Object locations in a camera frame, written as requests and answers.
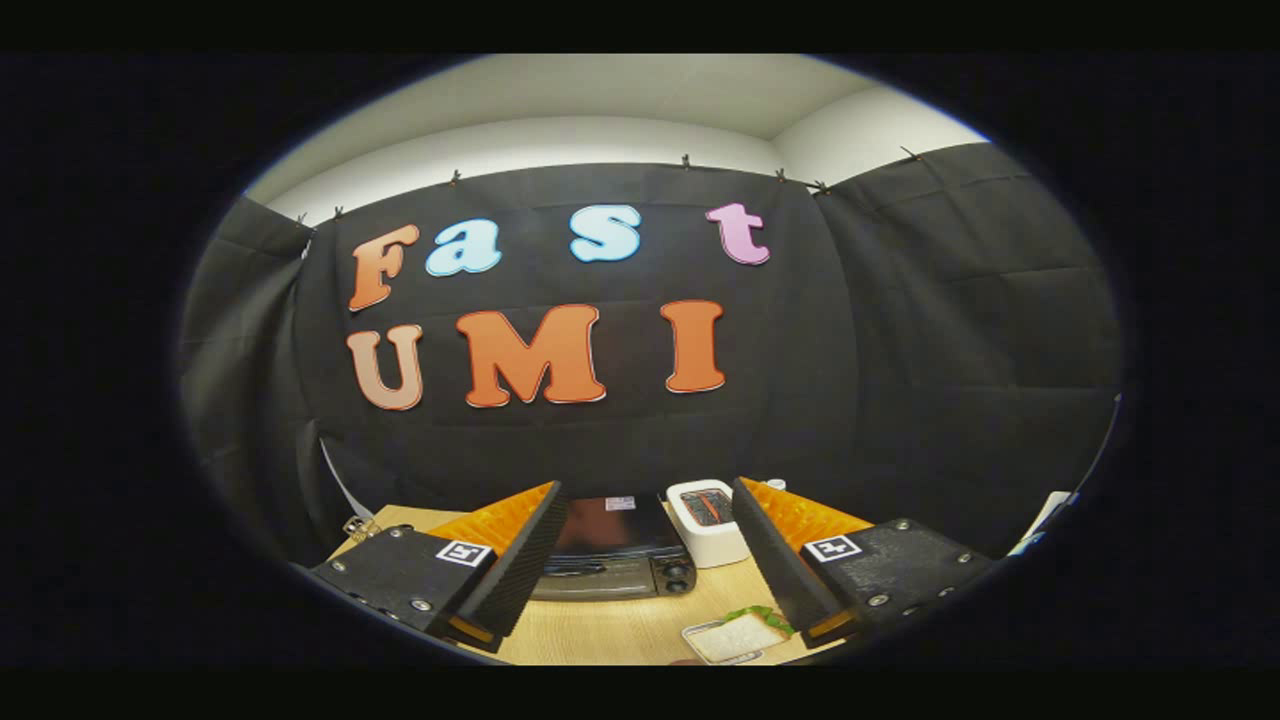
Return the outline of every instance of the light blue letter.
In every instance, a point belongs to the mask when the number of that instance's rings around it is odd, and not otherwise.
[[[426,258],[426,272],[443,278],[458,270],[483,273],[502,260],[498,224],[477,218],[449,225],[435,236],[436,247]]]
[[[640,213],[630,205],[591,205],[568,220],[579,237],[568,243],[570,252],[584,263],[626,260],[640,247]]]

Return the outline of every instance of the bread slice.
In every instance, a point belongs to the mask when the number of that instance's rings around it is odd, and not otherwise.
[[[746,612],[723,625],[689,635],[689,642],[709,662],[723,662],[783,643],[787,637],[786,630],[771,628],[760,615]]]

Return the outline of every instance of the plate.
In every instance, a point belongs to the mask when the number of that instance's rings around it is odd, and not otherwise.
[[[723,624],[724,624],[723,620],[712,620],[710,623],[703,623],[701,625],[685,628],[684,630],[680,632],[680,637],[685,638],[685,642],[689,643],[689,647],[692,648],[695,653],[698,653],[698,659],[708,665],[739,665],[741,662],[749,662],[751,660],[755,660],[756,657],[764,657],[763,650],[753,650],[751,652],[748,652],[745,655],[739,655],[736,657],[721,660],[719,662],[712,662],[710,660],[707,659],[707,656],[703,655],[703,651],[698,650],[698,646],[695,646],[692,641],[689,639],[690,635],[696,635],[698,633],[710,630],[712,628],[719,628]]]

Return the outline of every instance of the oven handle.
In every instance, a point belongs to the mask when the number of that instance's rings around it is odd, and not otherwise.
[[[576,578],[579,575],[595,575],[604,571],[604,565],[580,565],[576,568],[547,568],[543,575],[549,578]]]

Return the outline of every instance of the green lettuce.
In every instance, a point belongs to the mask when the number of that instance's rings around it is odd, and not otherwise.
[[[781,615],[774,615],[772,607],[765,607],[763,605],[753,605],[750,607],[744,607],[741,610],[735,610],[733,612],[730,612],[728,615],[726,615],[724,619],[721,620],[721,623],[728,623],[730,620],[741,618],[742,615],[746,615],[748,612],[755,612],[762,619],[764,619],[764,624],[765,625],[768,625],[771,628],[777,628],[777,629],[782,630],[783,633],[787,634],[788,638],[795,634],[795,628],[792,628],[791,625],[787,625],[787,621],[783,620]]]

